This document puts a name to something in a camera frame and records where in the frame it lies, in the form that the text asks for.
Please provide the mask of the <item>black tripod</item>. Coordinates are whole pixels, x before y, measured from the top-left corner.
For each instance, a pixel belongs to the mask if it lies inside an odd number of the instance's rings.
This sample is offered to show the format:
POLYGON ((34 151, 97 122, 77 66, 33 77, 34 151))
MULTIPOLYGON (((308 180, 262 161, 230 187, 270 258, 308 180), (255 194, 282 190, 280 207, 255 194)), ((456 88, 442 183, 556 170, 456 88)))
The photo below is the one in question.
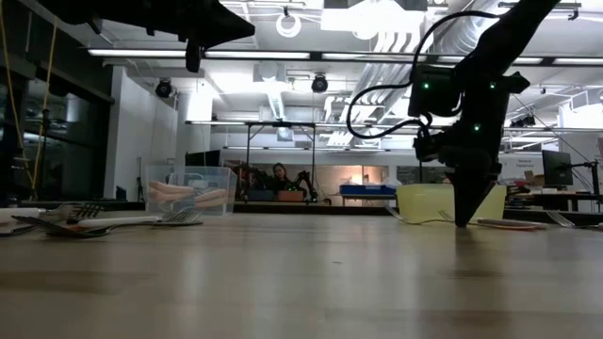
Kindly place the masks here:
POLYGON ((47 133, 48 133, 48 128, 50 125, 50 120, 49 120, 49 113, 50 110, 48 108, 44 108, 42 111, 42 142, 41 142, 41 163, 40 163, 40 179, 39 179, 39 184, 40 184, 40 192, 43 191, 43 170, 44 170, 44 160, 45 160, 45 153, 46 153, 46 144, 47 144, 47 133))

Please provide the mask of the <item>black computer monitor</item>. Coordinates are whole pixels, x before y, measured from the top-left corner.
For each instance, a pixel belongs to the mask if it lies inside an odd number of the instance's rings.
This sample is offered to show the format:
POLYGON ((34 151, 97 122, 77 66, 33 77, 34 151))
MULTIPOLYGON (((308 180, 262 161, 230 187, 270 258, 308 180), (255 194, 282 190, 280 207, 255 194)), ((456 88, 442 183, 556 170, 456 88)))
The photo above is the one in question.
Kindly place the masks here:
POLYGON ((542 151, 546 186, 571 186, 573 173, 571 155, 569 153, 542 151))
POLYGON ((187 167, 220 167, 220 150, 186 153, 187 167))

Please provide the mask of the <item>clear plastic bin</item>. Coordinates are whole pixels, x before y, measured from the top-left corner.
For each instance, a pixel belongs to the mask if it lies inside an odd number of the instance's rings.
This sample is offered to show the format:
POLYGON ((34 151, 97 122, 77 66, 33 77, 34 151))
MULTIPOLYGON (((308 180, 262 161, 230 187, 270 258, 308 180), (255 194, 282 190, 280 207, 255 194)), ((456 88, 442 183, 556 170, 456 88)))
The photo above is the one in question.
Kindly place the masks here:
POLYGON ((167 214, 183 210, 193 210, 202 216, 222 218, 233 213, 236 199, 236 175, 226 167, 178 167, 178 166, 148 166, 144 175, 146 203, 145 210, 153 214, 167 214), (148 193, 154 189, 149 187, 151 181, 168 185, 190 186, 194 192, 190 197, 174 202, 153 202, 148 199, 148 193), (194 198, 206 190, 222 188, 228 193, 227 203, 217 207, 195 208, 194 198))

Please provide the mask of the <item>blue storage bin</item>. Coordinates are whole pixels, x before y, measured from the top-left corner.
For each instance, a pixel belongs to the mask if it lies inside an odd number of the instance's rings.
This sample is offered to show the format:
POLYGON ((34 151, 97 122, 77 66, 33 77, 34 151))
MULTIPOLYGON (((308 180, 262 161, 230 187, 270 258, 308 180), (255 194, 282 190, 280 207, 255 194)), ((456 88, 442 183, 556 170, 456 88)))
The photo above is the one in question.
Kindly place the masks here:
POLYGON ((387 195, 394 196, 397 190, 395 187, 386 185, 340 185, 339 194, 350 196, 365 195, 387 195))

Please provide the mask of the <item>black overhead light bar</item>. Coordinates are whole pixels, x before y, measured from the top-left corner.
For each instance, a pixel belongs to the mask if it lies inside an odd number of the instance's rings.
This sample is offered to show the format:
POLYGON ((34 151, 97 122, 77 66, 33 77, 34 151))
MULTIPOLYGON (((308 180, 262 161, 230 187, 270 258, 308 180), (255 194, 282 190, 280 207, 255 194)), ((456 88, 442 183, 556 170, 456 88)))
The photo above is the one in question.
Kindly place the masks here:
MULTIPOLYGON (((102 58, 152 58, 152 59, 184 59, 184 50, 161 49, 100 49, 90 48, 87 52, 94 57, 102 58)), ((336 52, 283 52, 268 50, 208 50, 201 52, 201 59, 216 60, 282 60, 313 62, 348 62, 348 63, 399 63, 410 64, 415 54, 400 53, 336 53, 336 52)), ((603 57, 570 57, 570 56, 520 56, 513 66, 518 67, 585 67, 603 68, 603 57)))

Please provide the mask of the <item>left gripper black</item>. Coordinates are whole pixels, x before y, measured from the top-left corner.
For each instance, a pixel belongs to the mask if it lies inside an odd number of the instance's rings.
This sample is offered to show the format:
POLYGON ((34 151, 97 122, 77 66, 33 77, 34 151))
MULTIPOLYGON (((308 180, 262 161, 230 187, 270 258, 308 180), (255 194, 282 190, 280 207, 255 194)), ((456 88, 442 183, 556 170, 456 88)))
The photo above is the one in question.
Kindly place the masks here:
POLYGON ((67 24, 87 24, 99 34, 103 21, 175 35, 187 44, 187 61, 201 51, 254 35, 254 25, 219 0, 37 0, 67 24))

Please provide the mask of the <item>person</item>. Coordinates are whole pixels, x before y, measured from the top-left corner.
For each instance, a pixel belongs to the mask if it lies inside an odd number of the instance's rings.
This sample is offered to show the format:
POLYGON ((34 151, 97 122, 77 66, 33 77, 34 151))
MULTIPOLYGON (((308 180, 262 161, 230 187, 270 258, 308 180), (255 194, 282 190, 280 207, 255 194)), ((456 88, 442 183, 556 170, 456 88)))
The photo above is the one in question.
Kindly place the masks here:
POLYGON ((273 189, 275 191, 286 190, 289 179, 286 175, 285 166, 282 163, 277 163, 273 166, 272 171, 274 175, 273 189))

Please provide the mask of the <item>yellow plastic bin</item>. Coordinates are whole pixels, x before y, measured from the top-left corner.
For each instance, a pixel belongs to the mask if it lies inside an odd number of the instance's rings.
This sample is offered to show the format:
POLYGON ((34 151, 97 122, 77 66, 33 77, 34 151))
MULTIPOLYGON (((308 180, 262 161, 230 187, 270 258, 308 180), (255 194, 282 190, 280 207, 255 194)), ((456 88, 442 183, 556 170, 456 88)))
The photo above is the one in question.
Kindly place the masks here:
MULTIPOLYGON (((506 186, 494 186, 471 221, 479 218, 503 219, 506 186)), ((454 219, 454 189, 451 184, 411 184, 397 187, 399 213, 409 222, 440 218, 444 211, 454 219)))

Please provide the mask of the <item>silver ventilation duct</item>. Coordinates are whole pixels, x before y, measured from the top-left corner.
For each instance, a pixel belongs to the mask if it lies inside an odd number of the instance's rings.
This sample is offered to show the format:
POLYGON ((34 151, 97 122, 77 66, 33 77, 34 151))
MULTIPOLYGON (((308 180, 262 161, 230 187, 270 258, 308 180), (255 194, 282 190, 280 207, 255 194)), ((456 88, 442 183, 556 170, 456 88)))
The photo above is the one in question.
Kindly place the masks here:
POLYGON ((546 16, 561 0, 469 0, 462 11, 434 23, 431 51, 462 55, 453 70, 457 90, 475 76, 503 75, 520 57, 546 16))

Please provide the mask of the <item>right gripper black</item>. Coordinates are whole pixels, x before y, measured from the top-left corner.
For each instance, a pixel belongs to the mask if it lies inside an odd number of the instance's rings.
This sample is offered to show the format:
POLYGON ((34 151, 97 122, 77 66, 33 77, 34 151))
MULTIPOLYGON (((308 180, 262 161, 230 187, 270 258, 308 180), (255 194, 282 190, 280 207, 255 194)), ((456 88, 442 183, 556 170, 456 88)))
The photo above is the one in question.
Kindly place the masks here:
POLYGON ((498 153, 509 93, 467 93, 461 118, 445 133, 440 159, 457 171, 453 185, 454 223, 465 227, 486 199, 502 170, 498 153))

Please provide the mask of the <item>black background desk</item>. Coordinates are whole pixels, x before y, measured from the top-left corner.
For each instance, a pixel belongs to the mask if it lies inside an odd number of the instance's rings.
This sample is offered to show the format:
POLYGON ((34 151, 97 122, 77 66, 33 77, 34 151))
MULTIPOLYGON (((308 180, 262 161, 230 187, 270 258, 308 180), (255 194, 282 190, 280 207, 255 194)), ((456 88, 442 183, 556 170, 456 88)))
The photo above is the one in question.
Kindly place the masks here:
POLYGON ((556 191, 554 193, 519 193, 512 195, 512 200, 525 205, 540 206, 545 210, 578 212, 579 204, 587 202, 592 211, 597 211, 596 204, 603 204, 603 195, 591 192, 556 191))

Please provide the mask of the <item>thin black stand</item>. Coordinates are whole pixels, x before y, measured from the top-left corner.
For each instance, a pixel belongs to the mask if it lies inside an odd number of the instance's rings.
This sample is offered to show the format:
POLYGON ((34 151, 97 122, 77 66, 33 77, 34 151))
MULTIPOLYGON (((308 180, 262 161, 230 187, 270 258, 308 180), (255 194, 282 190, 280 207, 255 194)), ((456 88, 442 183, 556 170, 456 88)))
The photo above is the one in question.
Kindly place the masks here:
POLYGON ((138 156, 137 157, 137 177, 136 177, 137 202, 145 202, 144 187, 143 187, 143 183, 142 183, 142 174, 141 174, 141 164, 142 164, 142 158, 140 156, 138 156))

